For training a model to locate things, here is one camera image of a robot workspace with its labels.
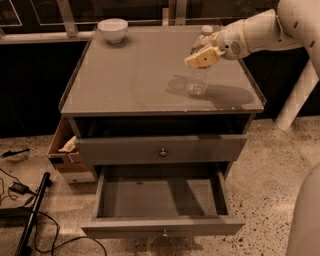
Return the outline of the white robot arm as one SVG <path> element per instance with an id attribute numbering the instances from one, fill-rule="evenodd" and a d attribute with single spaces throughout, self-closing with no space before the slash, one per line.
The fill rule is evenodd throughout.
<path id="1" fill-rule="evenodd" d="M 238 60 L 251 53 L 304 48 L 309 60 L 277 117 L 288 128 L 320 80 L 320 0 L 279 0 L 271 9 L 231 23 L 192 45 L 190 68 L 208 68 L 219 59 Z M 286 256 L 320 256 L 320 165 L 299 190 Z"/>

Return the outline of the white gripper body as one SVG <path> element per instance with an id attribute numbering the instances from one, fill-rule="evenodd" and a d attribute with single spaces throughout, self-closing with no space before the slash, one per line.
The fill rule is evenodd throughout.
<path id="1" fill-rule="evenodd" d="M 250 52 L 245 39 L 245 20 L 224 26 L 219 31 L 216 44 L 224 52 L 224 59 L 238 60 L 247 57 Z"/>

